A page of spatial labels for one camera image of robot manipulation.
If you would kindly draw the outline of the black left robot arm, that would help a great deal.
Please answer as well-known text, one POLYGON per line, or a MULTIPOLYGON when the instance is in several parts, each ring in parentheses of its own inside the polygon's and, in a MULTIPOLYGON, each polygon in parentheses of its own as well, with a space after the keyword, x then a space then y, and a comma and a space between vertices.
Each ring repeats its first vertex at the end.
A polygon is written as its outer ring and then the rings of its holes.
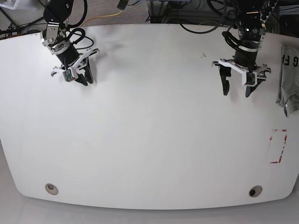
POLYGON ((271 68, 266 64, 258 66, 256 57, 261 42, 266 32, 266 21, 278 4, 276 0, 233 0, 231 2, 235 17, 229 18, 227 1, 223 1, 223 11, 217 10, 212 2, 207 1, 209 8, 220 16, 220 21, 209 32, 220 27, 224 21, 229 21, 238 29, 239 37, 233 36, 229 30, 223 31, 222 36, 228 46, 235 50, 231 59, 219 59, 213 65, 219 68, 223 95, 228 95, 230 84, 228 77, 231 71, 236 71, 242 76, 242 85, 246 87, 245 96, 250 94, 264 81, 266 73, 271 73, 271 68))

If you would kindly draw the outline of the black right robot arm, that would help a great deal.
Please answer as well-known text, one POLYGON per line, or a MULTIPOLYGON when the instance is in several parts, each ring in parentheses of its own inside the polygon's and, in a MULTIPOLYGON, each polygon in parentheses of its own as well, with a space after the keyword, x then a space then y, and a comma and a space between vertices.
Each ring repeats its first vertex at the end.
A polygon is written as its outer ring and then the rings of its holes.
POLYGON ((69 17, 73 3, 72 0, 47 0, 41 4, 44 8, 44 20, 47 22, 47 28, 41 33, 41 41, 62 64, 53 68, 51 76, 59 74, 66 82, 76 81, 87 86, 94 82, 89 57, 99 50, 91 49, 94 41, 79 27, 87 15, 87 1, 83 1, 81 19, 71 25, 69 17))

